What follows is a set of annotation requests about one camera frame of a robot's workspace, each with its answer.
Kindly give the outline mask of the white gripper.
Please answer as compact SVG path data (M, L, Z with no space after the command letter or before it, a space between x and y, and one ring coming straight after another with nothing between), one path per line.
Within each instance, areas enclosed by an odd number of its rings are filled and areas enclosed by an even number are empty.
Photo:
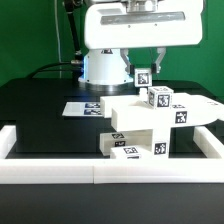
M146 9L129 12L126 2L94 4L85 16L84 40L88 49L117 48L128 74L135 72L128 50L122 48L158 47L151 64L159 74L167 46L196 45L202 39L203 0L146 1Z

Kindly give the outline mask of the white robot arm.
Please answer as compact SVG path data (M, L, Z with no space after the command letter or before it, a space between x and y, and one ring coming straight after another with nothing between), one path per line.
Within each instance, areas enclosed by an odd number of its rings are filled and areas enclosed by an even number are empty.
M158 58L169 46L198 44L203 35L204 0L89 0L84 21L84 74L79 82L93 90L115 91L133 83L130 49L155 48Z

